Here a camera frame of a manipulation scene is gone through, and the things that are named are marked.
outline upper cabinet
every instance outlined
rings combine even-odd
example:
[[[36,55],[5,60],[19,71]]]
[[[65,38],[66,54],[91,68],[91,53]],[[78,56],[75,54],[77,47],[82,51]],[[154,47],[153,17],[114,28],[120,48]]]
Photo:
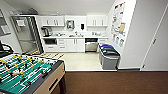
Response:
[[[107,26],[107,16],[87,16],[87,26]]]
[[[43,26],[64,26],[64,16],[41,16]]]

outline refrigerator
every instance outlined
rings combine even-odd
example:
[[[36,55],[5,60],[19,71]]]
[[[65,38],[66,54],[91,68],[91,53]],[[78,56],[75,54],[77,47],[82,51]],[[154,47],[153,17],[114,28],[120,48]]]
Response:
[[[32,54],[38,51],[43,53],[43,48],[38,33],[35,17],[33,16],[11,16],[15,33],[18,38],[22,53]]]

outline white countertop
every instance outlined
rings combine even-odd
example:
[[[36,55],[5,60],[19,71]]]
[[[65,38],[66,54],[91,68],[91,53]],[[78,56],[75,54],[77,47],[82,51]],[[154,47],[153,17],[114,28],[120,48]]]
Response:
[[[49,36],[49,37],[42,37],[42,38],[43,39],[50,39],[50,38],[65,38],[65,39],[78,38],[78,39],[83,39],[83,38],[108,38],[108,37],[90,35],[90,36],[83,36],[83,37]]]

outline stainless steel dishwasher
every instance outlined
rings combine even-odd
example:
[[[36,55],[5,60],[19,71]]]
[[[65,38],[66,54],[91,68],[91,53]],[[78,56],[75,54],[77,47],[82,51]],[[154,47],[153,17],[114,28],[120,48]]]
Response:
[[[85,38],[85,52],[97,52],[98,38]]]

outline drawer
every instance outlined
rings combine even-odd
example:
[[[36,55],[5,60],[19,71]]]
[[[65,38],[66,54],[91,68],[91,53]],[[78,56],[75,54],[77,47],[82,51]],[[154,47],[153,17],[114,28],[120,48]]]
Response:
[[[105,43],[107,39],[98,39],[98,43]]]
[[[66,45],[67,44],[66,39],[57,39],[57,44],[58,45]]]
[[[46,45],[46,46],[43,46],[44,48],[44,51],[45,52],[58,52],[59,51],[59,47],[57,45]]]
[[[66,39],[57,39],[58,42],[66,42]]]
[[[65,41],[60,41],[57,43],[58,45],[66,45],[67,43]]]
[[[59,46],[59,52],[67,52],[67,46]]]

